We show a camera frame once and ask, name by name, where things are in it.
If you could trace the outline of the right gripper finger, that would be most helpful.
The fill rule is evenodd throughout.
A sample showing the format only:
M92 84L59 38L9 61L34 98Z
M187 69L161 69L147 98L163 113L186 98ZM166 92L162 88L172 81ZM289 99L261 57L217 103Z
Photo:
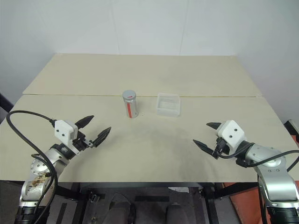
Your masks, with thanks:
M205 153L211 155L212 157L214 157L215 159L219 158L219 155L216 153L215 150L210 149L206 144L198 141L198 140L193 140L193 142Z
M219 130L221 128L221 123L220 122L209 122L206 123L207 126L215 130L215 135L219 136Z

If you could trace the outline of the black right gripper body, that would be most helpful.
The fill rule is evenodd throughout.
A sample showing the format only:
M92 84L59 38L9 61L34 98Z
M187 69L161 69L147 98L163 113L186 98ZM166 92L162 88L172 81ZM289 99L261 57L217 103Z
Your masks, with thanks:
M220 154L229 155L229 151L230 149L227 142L223 138L218 137L216 139L216 147L213 152L213 157L219 157Z

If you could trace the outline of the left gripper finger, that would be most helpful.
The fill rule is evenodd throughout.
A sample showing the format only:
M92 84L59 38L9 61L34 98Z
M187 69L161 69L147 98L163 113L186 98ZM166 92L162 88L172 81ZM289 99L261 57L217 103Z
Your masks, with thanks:
M98 147L109 135L111 127L106 128L101 133L98 134L97 138L93 141L93 146Z
M78 128L84 128L86 125L90 123L90 121L94 118L93 115L86 116L75 123Z

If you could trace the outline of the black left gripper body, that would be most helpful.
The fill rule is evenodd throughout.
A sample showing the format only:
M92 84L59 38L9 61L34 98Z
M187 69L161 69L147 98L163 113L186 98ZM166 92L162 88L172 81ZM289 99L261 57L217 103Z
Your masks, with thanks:
M88 141L85 138L85 135L81 132L78 132L77 138L72 141L72 145L79 151L84 151L87 148L94 147L93 142L90 140Z

